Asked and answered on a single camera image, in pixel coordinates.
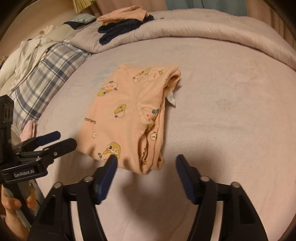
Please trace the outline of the person's left hand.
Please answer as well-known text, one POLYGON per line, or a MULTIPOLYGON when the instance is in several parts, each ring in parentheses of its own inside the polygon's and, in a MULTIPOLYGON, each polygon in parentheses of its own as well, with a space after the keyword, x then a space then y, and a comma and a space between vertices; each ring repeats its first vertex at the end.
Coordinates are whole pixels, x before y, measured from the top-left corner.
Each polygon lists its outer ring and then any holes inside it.
POLYGON ((16 198, 8 197, 3 186, 1 187, 1 202, 6 212, 4 224, 9 234, 14 237, 14 240, 27 240, 29 229, 23 225, 16 213, 16 210, 22 207, 21 202, 16 198))

